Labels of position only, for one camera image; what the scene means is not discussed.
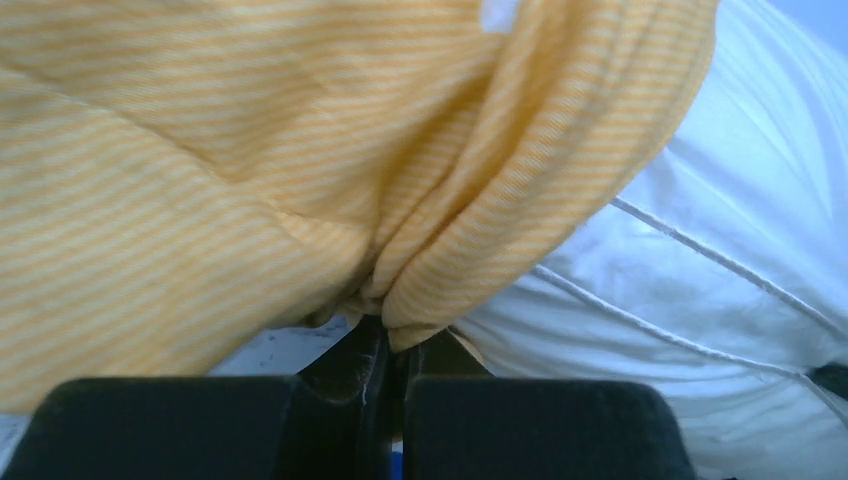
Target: white surface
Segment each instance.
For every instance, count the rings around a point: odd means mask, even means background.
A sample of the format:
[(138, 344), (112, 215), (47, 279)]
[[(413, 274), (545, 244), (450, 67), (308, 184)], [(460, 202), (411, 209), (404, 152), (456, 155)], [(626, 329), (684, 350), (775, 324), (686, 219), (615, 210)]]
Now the white surface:
[(8, 465), (28, 423), (29, 418), (23, 415), (0, 415), (0, 474)]
[(290, 375), (312, 363), (350, 331), (342, 317), (321, 328), (266, 330), (209, 375)]
[(724, 0), (670, 145), (460, 330), (500, 375), (653, 385), (704, 478), (845, 478), (846, 403), (803, 374), (848, 358), (846, 132), (848, 62)]

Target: yellow shirt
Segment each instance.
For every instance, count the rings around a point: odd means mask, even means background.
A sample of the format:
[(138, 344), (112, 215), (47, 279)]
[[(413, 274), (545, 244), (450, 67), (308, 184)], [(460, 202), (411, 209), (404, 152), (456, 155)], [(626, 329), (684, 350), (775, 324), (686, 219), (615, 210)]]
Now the yellow shirt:
[(662, 148), (717, 3), (0, 0), (0, 411), (339, 308), (426, 339)]

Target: white seam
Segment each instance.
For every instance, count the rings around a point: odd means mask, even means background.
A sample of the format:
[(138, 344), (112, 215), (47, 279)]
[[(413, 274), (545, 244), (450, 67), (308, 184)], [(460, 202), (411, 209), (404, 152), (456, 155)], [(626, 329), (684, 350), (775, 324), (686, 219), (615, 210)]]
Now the white seam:
[(616, 197), (615, 199), (613, 199), (612, 202), (610, 202), (610, 205), (636, 218), (637, 220), (640, 220), (643, 223), (653, 227), (657, 231), (668, 235), (673, 240), (676, 240), (679, 243), (689, 247), (695, 253), (721, 265), (727, 270), (747, 280), (763, 292), (771, 295), (772, 297), (789, 306), (801, 315), (804, 315), (805, 317), (808, 317), (809, 319), (813, 320), (822, 328), (830, 332), (831, 335), (840, 337), (843, 340), (848, 340), (848, 332), (845, 332), (841, 328), (839, 328), (839, 326), (837, 326), (836, 323), (832, 322), (829, 318), (827, 318), (826, 315), (824, 315), (808, 303), (804, 302), (800, 298), (782, 289), (773, 282), (770, 282), (769, 280), (757, 275), (754, 271), (745, 267), (744, 265), (736, 262), (735, 260), (727, 258), (726, 256), (719, 253), (717, 250), (706, 246), (698, 240), (695, 240), (689, 235), (666, 224), (659, 218), (654, 217), (653, 215), (645, 212), (639, 207), (636, 207), (635, 205), (627, 202), (626, 200)]
[(848, 429), (848, 416), (842, 413), (842, 410), (835, 404), (833, 399), (830, 398), (830, 396), (828, 396), (821, 389), (821, 387), (819, 387), (815, 382), (813, 382), (813, 380), (808, 377), (806, 372), (803, 370), (793, 371), (789, 368), (781, 367), (779, 365), (758, 362), (756, 360), (739, 357), (737, 355), (699, 345), (683, 337), (677, 336), (671, 332), (660, 329), (636, 315), (626, 312), (616, 307), (615, 305), (607, 303), (606, 301), (580, 288), (570, 280), (562, 277), (561, 275), (552, 271), (548, 267), (545, 267), (544, 265), (537, 265), (536, 267), (534, 267), (533, 273), (535, 275), (538, 275), (545, 281), (551, 283), (552, 285), (565, 290), (569, 294), (573, 295), (575, 298), (582, 300), (596, 308), (599, 308), (604, 312), (607, 312), (617, 317), (619, 320), (623, 320), (631, 325), (634, 325), (636, 328), (668, 343), (671, 343), (689, 351), (693, 351), (695, 353), (699, 353), (707, 357), (729, 361), (748, 367), (753, 367), (764, 372), (777, 374), (788, 380), (794, 380), (796, 382), (799, 382), (801, 385), (806, 387), (807, 390), (811, 391), (814, 395), (816, 395), (816, 397), (818, 397), (819, 400), (821, 400), (830, 409), (830, 411), (836, 416), (836, 418), (840, 420), (843, 427)]
[(677, 345), (679, 347), (682, 347), (682, 348), (685, 348), (687, 350), (694, 351), (694, 352), (697, 352), (697, 353), (700, 353), (702, 355), (706, 355), (706, 356), (709, 356), (709, 357), (712, 357), (712, 358), (717, 358), (717, 359), (726, 360), (726, 361), (730, 361), (730, 362), (740, 363), (740, 364), (744, 364), (744, 365), (747, 365), (747, 366), (750, 366), (750, 367), (756, 367), (756, 368), (761, 369), (761, 370), (766, 370), (766, 371), (770, 371), (772, 373), (777, 373), (777, 374), (784, 376), (784, 377), (795, 378), (795, 377), (798, 377), (799, 375), (803, 375), (803, 372), (800, 371), (800, 370), (799, 371), (792, 371), (788, 368), (781, 367), (779, 365), (774, 365), (774, 364), (770, 364), (770, 363), (762, 363), (762, 362), (758, 362), (756, 360), (750, 360), (750, 359), (747, 359), (747, 358), (744, 358), (744, 357), (739, 357), (739, 356), (733, 355), (731, 353), (726, 353), (726, 352), (723, 352), (721, 350), (715, 350), (715, 349), (712, 349), (712, 348), (709, 348), (709, 347), (706, 347), (706, 346), (703, 346), (703, 345), (699, 345), (699, 344), (694, 343), (690, 340), (687, 340), (683, 337), (675, 335), (671, 332), (668, 332), (666, 330), (658, 328), (657, 326), (651, 324), (650, 322), (647, 322), (647, 321), (641, 319), (640, 317), (638, 317), (636, 315), (633, 315), (630, 312), (624, 311), (624, 310), (622, 310), (622, 309), (620, 309), (620, 308), (618, 308), (618, 307), (616, 307), (616, 306), (614, 306), (610, 303), (607, 303), (606, 301), (595, 296), (594, 294), (589, 293), (588, 291), (586, 291), (586, 290), (580, 288), (579, 286), (575, 285), (570, 280), (563, 278), (562, 276), (560, 276), (556, 272), (552, 271), (548, 267), (545, 267), (544, 265), (537, 265), (534, 268), (534, 273), (538, 274), (540, 277), (544, 278), (546, 281), (550, 282), (551, 284), (567, 291), (568, 293), (570, 293), (574, 297), (576, 297), (576, 298), (578, 298), (578, 299), (580, 299), (580, 300), (582, 300), (582, 301), (584, 301), (584, 302), (586, 302), (586, 303), (588, 303), (588, 304), (590, 304), (590, 305), (592, 305), (596, 308), (600, 308), (604, 312), (612, 314), (615, 317), (617, 317), (618, 319), (623, 320), (623, 321), (625, 321), (629, 324), (632, 324), (632, 325), (636, 326), (637, 328), (639, 328), (640, 330), (642, 330), (646, 333), (649, 333), (649, 334), (651, 334), (651, 335), (653, 335), (657, 338), (660, 338), (660, 339), (662, 339), (666, 342), (672, 343), (672, 344)]

